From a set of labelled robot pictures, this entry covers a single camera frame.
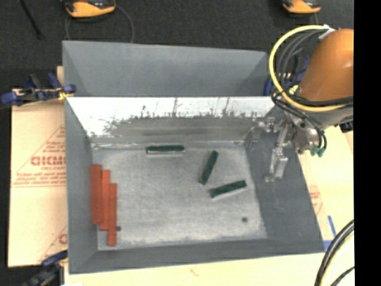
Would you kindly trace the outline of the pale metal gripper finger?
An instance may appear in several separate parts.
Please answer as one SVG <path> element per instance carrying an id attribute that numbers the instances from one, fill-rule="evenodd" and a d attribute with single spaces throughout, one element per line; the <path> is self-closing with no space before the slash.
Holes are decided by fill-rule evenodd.
<path id="1" fill-rule="evenodd" d="M 274 131 L 274 117 L 260 117 L 254 119 L 251 127 L 244 137 L 244 146 L 252 148 L 253 145 L 261 140 L 261 136 L 265 133 Z"/>
<path id="2" fill-rule="evenodd" d="M 282 179 L 288 160 L 289 158 L 284 155 L 282 147 L 273 148 L 268 174 L 265 175 L 266 182 Z"/>

